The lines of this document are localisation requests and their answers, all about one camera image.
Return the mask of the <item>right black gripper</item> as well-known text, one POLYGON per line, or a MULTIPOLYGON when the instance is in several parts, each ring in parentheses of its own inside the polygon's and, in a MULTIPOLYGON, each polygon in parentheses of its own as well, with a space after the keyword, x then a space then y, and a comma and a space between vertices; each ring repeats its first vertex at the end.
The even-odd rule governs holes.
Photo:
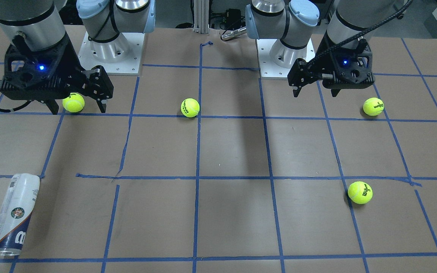
POLYGON ((21 34, 13 37, 5 53, 5 74, 0 92, 12 100, 37 100, 57 115, 62 100, 71 92, 96 100, 101 113, 106 113, 107 99, 113 97, 114 86, 103 66, 85 70, 67 34, 55 45, 32 51, 21 34))

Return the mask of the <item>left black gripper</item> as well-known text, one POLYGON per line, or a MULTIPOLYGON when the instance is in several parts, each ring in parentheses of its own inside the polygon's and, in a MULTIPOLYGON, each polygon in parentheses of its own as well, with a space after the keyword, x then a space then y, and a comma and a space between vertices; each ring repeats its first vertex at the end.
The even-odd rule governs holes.
POLYGON ((336 98, 342 89, 365 89, 375 83, 372 72, 373 54, 365 38, 360 38, 354 49, 337 48, 317 59, 313 64, 298 58, 291 67, 287 80, 298 98, 305 85, 322 81, 336 98))

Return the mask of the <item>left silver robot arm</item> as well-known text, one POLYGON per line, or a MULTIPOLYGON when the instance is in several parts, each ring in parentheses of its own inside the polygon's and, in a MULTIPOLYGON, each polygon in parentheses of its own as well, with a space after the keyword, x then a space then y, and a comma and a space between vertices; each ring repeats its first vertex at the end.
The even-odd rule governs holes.
POLYGON ((326 32, 309 61, 304 52, 320 19, 309 0, 253 0, 245 9, 247 35, 274 39, 271 57, 289 69, 294 97, 318 81, 336 97, 343 89, 365 89, 375 83, 371 32, 399 17, 411 4, 393 11, 393 0, 340 0, 326 32))

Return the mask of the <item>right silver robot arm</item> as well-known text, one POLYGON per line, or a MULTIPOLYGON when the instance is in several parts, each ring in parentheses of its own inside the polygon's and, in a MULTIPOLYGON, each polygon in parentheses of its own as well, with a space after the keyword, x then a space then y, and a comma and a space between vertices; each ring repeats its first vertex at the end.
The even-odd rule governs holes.
POLYGON ((83 67, 53 0, 0 0, 0 27, 10 39, 0 93, 23 104, 2 113, 19 111, 31 102, 45 104, 57 114, 57 100, 72 92, 92 98, 99 110, 113 98, 108 73, 138 73, 141 41, 156 26, 154 0, 78 0, 78 16, 87 38, 91 68, 83 67))

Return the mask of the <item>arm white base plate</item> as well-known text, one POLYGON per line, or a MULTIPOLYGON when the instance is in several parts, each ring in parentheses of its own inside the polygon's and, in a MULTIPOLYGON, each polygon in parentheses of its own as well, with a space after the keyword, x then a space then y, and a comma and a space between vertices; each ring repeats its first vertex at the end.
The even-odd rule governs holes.
POLYGON ((78 57, 85 70, 100 65, 108 75, 139 76, 144 44, 144 33, 121 33, 107 43, 89 41, 86 33, 78 57))
POLYGON ((305 48, 299 50, 286 47, 279 39, 258 39, 256 47, 262 79, 287 78, 291 67, 298 58, 309 61, 315 57, 311 39, 305 48))

